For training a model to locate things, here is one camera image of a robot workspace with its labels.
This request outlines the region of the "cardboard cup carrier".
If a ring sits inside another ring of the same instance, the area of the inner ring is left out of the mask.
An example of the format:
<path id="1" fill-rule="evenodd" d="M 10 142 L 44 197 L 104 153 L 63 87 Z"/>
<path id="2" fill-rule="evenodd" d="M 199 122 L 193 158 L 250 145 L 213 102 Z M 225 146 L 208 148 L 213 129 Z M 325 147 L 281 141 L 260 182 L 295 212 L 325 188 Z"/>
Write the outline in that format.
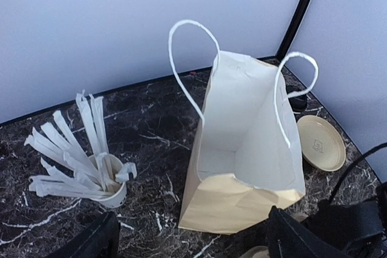
<path id="1" fill-rule="evenodd" d="M 246 251 L 239 258 L 269 258 L 268 248 L 265 246 L 256 246 Z"/>

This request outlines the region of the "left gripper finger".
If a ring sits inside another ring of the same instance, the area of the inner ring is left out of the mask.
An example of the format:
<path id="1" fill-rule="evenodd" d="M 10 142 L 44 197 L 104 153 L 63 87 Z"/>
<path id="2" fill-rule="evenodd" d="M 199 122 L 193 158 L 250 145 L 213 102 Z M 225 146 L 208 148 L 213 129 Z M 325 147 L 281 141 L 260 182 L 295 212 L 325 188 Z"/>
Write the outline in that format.
<path id="1" fill-rule="evenodd" d="M 114 212 L 101 214 L 67 244 L 50 253 L 60 257 L 118 257 L 120 223 Z"/>

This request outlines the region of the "black plastic cup lid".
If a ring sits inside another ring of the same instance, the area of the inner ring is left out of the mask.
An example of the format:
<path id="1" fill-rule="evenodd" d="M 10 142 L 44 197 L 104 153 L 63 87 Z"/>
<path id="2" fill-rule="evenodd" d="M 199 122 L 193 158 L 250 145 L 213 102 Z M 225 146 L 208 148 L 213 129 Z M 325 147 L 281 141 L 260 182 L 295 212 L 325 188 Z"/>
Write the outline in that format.
<path id="1" fill-rule="evenodd" d="M 287 86 L 286 91 L 287 94 L 297 91 L 297 87 L 294 86 Z M 301 113 L 306 110 L 307 108 L 307 96 L 301 95 L 297 97 L 288 98 L 290 106 L 293 110 L 293 112 Z"/>

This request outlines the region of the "brown paper bag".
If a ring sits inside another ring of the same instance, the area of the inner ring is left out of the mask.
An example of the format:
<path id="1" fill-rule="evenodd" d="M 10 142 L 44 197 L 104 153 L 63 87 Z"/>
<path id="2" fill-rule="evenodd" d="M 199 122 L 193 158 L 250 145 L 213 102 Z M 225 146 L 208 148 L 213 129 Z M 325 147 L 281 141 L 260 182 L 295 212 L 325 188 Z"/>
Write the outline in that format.
<path id="1" fill-rule="evenodd" d="M 178 226 L 234 234 L 305 195 L 302 150 L 282 66 L 218 50 L 198 123 Z"/>

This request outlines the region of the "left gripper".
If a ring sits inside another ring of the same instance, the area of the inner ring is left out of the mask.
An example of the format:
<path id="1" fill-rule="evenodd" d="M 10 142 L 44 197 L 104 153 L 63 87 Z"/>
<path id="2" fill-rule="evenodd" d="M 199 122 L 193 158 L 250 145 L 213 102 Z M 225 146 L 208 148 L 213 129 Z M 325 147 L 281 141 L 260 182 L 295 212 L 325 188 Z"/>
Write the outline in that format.
<path id="1" fill-rule="evenodd" d="M 376 188 L 375 197 L 358 204 L 323 201 L 304 225 L 273 206 L 267 225 L 269 256 L 386 257 L 386 184 Z"/>

